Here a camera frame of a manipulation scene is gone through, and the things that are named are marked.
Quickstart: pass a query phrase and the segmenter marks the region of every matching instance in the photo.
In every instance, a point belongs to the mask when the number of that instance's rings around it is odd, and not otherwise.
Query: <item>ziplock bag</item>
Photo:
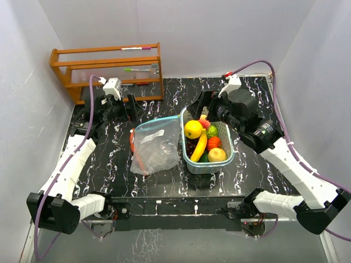
[[[150,175],[176,166],[179,136],[179,116],[153,119],[137,126],[131,142],[134,152],[131,172]]]

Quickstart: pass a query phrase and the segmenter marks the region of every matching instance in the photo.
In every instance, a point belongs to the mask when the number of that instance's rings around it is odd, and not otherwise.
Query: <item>plastic basket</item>
[[[203,108],[202,114],[208,114],[207,107]],[[228,158],[222,162],[213,163],[196,163],[189,159],[186,155],[186,141],[184,134],[184,125],[192,120],[190,113],[187,111],[186,107],[182,109],[180,113],[180,125],[182,126],[182,146],[183,146],[183,157],[188,166],[189,172],[192,174],[211,174],[216,173],[221,170],[222,167],[229,164],[234,159],[234,148],[233,143],[230,138],[230,131],[228,126],[223,122],[213,122],[212,125],[216,126],[218,129],[218,137],[221,139],[223,144],[223,150],[227,154]]]

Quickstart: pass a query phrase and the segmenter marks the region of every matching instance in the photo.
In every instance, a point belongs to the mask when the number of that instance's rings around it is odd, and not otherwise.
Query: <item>wooden rack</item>
[[[157,49],[157,54],[153,56],[135,56],[132,58],[104,58],[96,59],[98,53],[103,55],[103,57],[110,56],[111,52],[115,54],[123,54],[126,51],[122,48],[132,48],[132,47],[150,47],[151,49]],[[145,54],[147,50],[132,50],[127,51],[128,54]],[[91,60],[77,60],[78,53],[93,53],[94,58]],[[157,96],[139,96],[135,99],[140,100],[163,100],[163,83],[162,83],[162,71],[161,71],[161,54],[160,54],[160,43],[157,44],[147,44],[147,45],[124,45],[120,47],[105,47],[105,48],[82,48],[82,49],[67,49],[67,50],[57,50],[53,49],[49,64],[51,69],[54,71],[55,75],[62,83],[62,85],[67,89],[68,93],[71,95],[74,103],[76,105],[84,104],[84,101],[81,100],[81,92],[83,87],[89,86],[89,76],[91,74],[96,74],[100,77],[103,76],[103,68],[110,68],[110,70],[116,70],[119,68],[119,73],[114,73],[113,76],[108,77],[118,77],[123,84],[137,84],[145,82],[159,82],[161,87],[161,93]],[[60,56],[68,56],[68,54],[73,54],[75,56],[74,60],[71,61],[62,61]],[[122,74],[120,67],[133,67],[133,66],[148,66],[155,70],[155,72],[147,74]],[[93,82],[93,85],[100,85],[98,82]]]

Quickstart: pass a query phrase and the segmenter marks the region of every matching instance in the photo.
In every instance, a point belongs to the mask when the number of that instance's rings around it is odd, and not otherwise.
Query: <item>banana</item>
[[[199,141],[196,145],[195,151],[191,156],[190,160],[192,160],[193,162],[197,162],[202,156],[203,152],[205,151],[206,144],[207,144],[206,129],[202,129]]]

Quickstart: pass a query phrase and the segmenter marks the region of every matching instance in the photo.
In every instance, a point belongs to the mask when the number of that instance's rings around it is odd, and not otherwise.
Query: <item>plastic fruit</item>
[[[184,126],[185,136],[189,139],[196,139],[201,136],[202,125],[200,122],[191,120]]]
[[[210,151],[213,148],[222,148],[222,141],[217,136],[207,140],[206,150]]]
[[[218,136],[218,129],[216,126],[211,125],[207,129],[206,133],[208,138],[212,138],[212,137]]]
[[[199,141],[198,139],[187,139],[186,140],[185,149],[186,149],[186,155],[189,158],[193,155],[198,141]]]
[[[193,162],[197,162],[202,156],[203,152],[205,151],[206,144],[207,144],[206,129],[202,129],[199,142],[197,143],[195,151],[191,156],[190,160],[192,160]]]
[[[211,123],[206,119],[207,115],[203,114],[201,115],[199,122],[202,124],[202,127],[205,129],[208,129],[211,126]]]
[[[199,163],[208,163],[208,152],[204,152],[200,157]]]
[[[213,148],[210,150],[208,153],[208,160],[213,163],[213,162],[222,162],[227,160],[227,155],[225,154],[225,151],[223,151],[220,148]]]

